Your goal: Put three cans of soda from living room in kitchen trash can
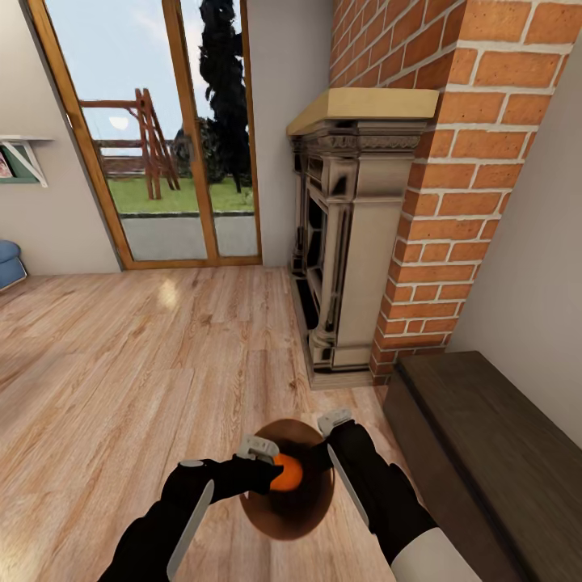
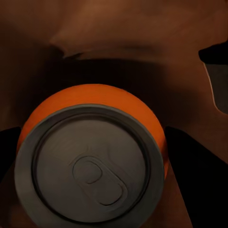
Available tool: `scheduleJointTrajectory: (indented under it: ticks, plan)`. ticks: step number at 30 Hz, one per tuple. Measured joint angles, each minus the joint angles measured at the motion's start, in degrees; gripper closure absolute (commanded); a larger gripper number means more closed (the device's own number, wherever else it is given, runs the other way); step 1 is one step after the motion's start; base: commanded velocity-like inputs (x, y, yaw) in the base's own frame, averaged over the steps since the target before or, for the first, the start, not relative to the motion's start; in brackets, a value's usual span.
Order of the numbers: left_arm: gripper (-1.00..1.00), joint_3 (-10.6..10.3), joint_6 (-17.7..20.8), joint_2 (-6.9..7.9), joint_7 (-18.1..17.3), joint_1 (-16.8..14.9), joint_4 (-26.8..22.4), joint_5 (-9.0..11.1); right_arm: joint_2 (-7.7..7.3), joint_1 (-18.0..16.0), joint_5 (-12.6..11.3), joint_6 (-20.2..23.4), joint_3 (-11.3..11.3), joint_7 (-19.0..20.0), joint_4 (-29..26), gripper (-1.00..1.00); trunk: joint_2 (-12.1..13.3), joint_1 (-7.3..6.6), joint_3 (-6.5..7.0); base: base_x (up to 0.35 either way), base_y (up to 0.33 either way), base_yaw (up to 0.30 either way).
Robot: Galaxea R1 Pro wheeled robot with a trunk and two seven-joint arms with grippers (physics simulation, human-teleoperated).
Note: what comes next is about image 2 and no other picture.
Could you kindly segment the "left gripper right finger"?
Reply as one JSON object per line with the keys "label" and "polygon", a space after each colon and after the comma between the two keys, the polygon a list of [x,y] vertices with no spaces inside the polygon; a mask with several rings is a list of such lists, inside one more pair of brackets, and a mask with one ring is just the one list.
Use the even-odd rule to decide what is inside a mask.
{"label": "left gripper right finger", "polygon": [[164,134],[193,228],[228,228],[228,165],[186,132]]}

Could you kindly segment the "can of soda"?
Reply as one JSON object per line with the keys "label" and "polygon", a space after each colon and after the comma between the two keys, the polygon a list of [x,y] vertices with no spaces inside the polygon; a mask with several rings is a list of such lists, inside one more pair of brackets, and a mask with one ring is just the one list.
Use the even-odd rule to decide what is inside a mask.
{"label": "can of soda", "polygon": [[14,182],[39,228],[139,228],[161,199],[168,162],[162,126],[141,99],[83,84],[29,116]]}

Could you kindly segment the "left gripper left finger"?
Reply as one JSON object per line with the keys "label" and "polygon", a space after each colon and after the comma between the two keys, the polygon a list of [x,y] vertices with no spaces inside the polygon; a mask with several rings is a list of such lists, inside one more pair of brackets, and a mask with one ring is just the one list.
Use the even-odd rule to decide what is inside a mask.
{"label": "left gripper left finger", "polygon": [[19,126],[0,132],[0,183],[16,159],[20,134],[21,128]]}

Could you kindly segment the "trash can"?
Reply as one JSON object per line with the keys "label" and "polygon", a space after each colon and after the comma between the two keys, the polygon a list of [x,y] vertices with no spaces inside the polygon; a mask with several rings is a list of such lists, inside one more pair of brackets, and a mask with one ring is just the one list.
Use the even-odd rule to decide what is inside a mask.
{"label": "trash can", "polygon": [[[55,93],[104,84],[141,99],[228,165],[228,114],[199,51],[228,41],[228,0],[0,0],[0,132],[24,127]],[[0,228],[39,228],[0,183]],[[139,228],[193,228],[170,161],[161,199]]]}

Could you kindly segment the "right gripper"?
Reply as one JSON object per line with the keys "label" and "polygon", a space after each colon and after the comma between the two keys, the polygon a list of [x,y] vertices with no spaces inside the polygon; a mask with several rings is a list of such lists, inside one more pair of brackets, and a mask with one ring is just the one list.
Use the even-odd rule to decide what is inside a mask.
{"label": "right gripper", "polygon": [[214,44],[198,53],[200,59],[206,64],[228,65],[228,41]]}

